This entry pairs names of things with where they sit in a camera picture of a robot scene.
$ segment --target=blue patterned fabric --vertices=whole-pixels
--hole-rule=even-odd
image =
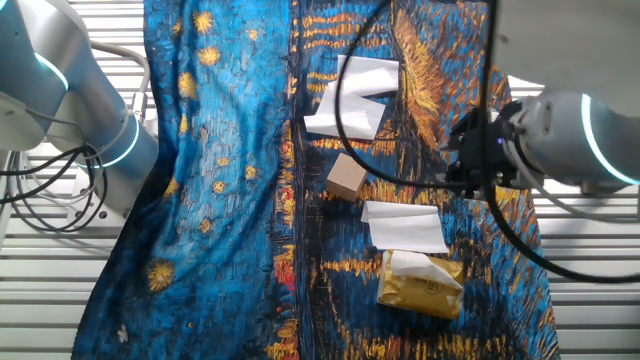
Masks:
[[[324,191],[339,141],[307,134],[336,57],[377,2],[145,0],[160,156],[91,295],[74,359],[557,359],[546,274],[481,202],[368,178],[355,204]],[[376,167],[428,181],[477,102],[484,7],[402,0],[358,55],[396,59],[401,88]],[[509,98],[492,75],[493,105]],[[505,215],[540,248],[530,194]],[[464,309],[444,321],[378,305],[366,200],[436,205]]]

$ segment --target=gold package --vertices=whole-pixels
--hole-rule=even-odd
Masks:
[[[426,277],[396,276],[391,270],[393,250],[382,257],[383,271],[378,286],[378,303],[445,319],[456,319],[462,310],[462,263],[428,257],[436,266],[460,284],[435,281]]]

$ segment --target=crumpled white paper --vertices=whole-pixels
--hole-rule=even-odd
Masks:
[[[307,127],[307,131],[309,132],[338,136],[336,117],[333,114],[305,116],[304,123]],[[369,139],[371,136],[371,125],[367,120],[367,113],[364,111],[342,114],[342,125],[348,138]]]
[[[371,241],[380,250],[449,252],[435,206],[367,201],[362,222],[369,223]]]
[[[424,254],[394,250],[389,266],[396,276],[432,280],[456,289],[462,289],[462,286],[449,273],[432,263],[429,257]]]
[[[344,61],[338,57],[338,66]],[[362,96],[398,90],[398,62],[372,58],[353,57],[345,74],[341,97],[341,119],[347,137],[373,140],[378,132],[385,105]],[[335,97],[337,82],[328,84],[316,115],[305,116],[305,126],[310,133],[339,136],[335,122]]]
[[[342,64],[344,64],[346,58],[345,55],[338,55],[337,74],[340,74]],[[368,94],[362,96],[396,91],[398,90],[399,68],[400,65],[397,61],[352,56],[345,72],[345,82],[358,75],[367,73],[371,75],[372,72],[377,72],[378,75],[376,77],[368,76],[367,78],[362,78],[371,89]]]

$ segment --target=metal grating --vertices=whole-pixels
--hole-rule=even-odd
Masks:
[[[91,38],[144,53],[142,0],[70,2],[83,16]],[[141,69],[113,55],[95,52],[95,56],[109,80],[130,102],[142,78]],[[535,95],[541,90],[515,78],[510,78],[510,83],[514,97]],[[154,118],[155,104],[149,96],[147,117]],[[41,163],[54,153],[45,144],[32,154],[32,160]],[[70,194],[77,171],[70,169],[54,189]],[[576,188],[554,181],[547,182],[547,189],[584,211],[599,214],[632,214],[638,201],[636,188],[606,199],[581,198]],[[44,199],[34,202],[52,223],[66,222],[66,209]],[[535,205],[544,253],[549,259],[598,274],[640,272],[640,225],[578,219],[537,195]],[[53,236],[34,231],[13,216],[8,219],[0,249],[0,360],[69,358],[84,305],[119,231],[98,228]],[[640,284],[578,284],[554,275],[550,275],[550,281],[564,360],[640,358]]]

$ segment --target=small brown box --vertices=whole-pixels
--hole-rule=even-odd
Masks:
[[[327,191],[345,200],[355,202],[367,178],[367,171],[350,156],[340,154],[327,177]]]

